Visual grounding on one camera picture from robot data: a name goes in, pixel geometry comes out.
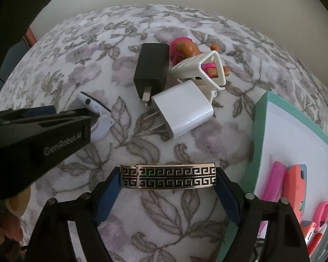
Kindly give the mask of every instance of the white toy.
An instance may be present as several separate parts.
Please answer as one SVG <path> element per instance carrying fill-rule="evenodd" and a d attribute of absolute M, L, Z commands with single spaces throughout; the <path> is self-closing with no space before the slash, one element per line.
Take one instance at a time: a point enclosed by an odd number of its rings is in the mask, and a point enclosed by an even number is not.
<path fill-rule="evenodd" d="M 100 117 L 97 119 L 97 122 L 91 127 L 90 142 L 96 143 L 106 136 L 109 129 L 114 124 L 110 109 L 106 107 L 102 102 L 83 91 L 78 93 L 77 100 L 79 100 L 89 111 L 100 115 Z"/>

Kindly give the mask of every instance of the metal bracelet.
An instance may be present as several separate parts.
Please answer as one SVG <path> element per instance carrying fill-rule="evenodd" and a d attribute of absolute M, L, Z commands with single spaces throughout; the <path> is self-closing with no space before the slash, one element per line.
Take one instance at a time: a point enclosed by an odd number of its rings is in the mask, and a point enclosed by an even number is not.
<path fill-rule="evenodd" d="M 216 185 L 215 164 L 120 166 L 120 185 L 134 189 L 187 189 Z"/>

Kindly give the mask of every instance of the blue gripper pad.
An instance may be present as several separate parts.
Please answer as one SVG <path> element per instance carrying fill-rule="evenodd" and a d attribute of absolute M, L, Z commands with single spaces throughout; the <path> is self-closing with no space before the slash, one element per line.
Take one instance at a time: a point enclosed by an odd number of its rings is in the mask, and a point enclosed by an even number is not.
<path fill-rule="evenodd" d="M 99 183 L 92 193 L 97 193 L 97 189 L 101 188 L 105 188 L 106 190 L 103 194 L 101 194 L 101 197 L 97 203 L 97 211 L 94 217 L 94 222 L 97 226 L 99 226 L 101 222 L 107 220 L 121 190 L 119 168 L 115 168 L 107 180 Z"/>
<path fill-rule="evenodd" d="M 228 216 L 228 219 L 238 226 L 242 220 L 239 211 L 240 206 L 218 170 L 216 171 L 216 186 L 214 189 L 219 197 L 223 209 Z"/>

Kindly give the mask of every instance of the floral blanket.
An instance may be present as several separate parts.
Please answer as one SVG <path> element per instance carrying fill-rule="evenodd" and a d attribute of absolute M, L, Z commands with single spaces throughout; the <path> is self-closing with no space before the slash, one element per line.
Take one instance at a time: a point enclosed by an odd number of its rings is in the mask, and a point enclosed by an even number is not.
<path fill-rule="evenodd" d="M 213 101 L 214 118 L 175 140 L 138 98 L 133 83 L 140 45 L 188 36 L 200 50 L 220 46 L 231 69 Z M 114 126 L 102 140 L 70 156 L 32 187 L 22 220 L 24 243 L 47 199 L 75 199 L 120 164 L 215 162 L 239 182 L 247 165 L 255 103 L 273 91 L 328 135 L 328 89 L 302 63 L 258 31 L 205 11 L 169 5 L 128 5 L 78 15 L 49 31 L 24 56 L 0 93 L 0 110 L 80 105 L 85 91 L 111 108 Z M 227 220 L 212 188 L 122 190 L 99 227 L 114 261 L 215 261 Z M 70 223 L 79 261 L 75 225 Z"/>

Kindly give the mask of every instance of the charger prong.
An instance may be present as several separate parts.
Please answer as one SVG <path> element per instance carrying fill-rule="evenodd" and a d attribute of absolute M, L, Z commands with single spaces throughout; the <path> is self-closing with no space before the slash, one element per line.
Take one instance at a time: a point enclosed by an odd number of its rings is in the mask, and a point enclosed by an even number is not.
<path fill-rule="evenodd" d="M 149 100 L 151 99 L 151 91 L 152 91 L 152 87 L 151 86 L 146 86 L 144 88 L 143 96 L 142 96 L 142 100 L 144 102 L 149 102 Z"/>
<path fill-rule="evenodd" d="M 158 126 L 155 126 L 155 127 L 153 127 L 152 129 L 150 129 L 149 131 L 152 132 L 152 131 L 154 131 L 154 130 L 159 130 L 159 128 L 161 128 L 162 126 L 165 126 L 165 123 L 161 123 L 161 124 L 159 124 Z"/>
<path fill-rule="evenodd" d="M 143 118 L 142 121 L 143 121 L 143 120 L 146 120 L 146 119 L 148 119 L 148 118 L 150 118 L 150 117 L 152 117 L 152 116 L 154 116 L 154 115 L 157 115 L 158 113 L 159 113 L 159 112 L 156 111 L 156 112 L 152 113 L 151 115 L 146 116 L 145 118 Z"/>

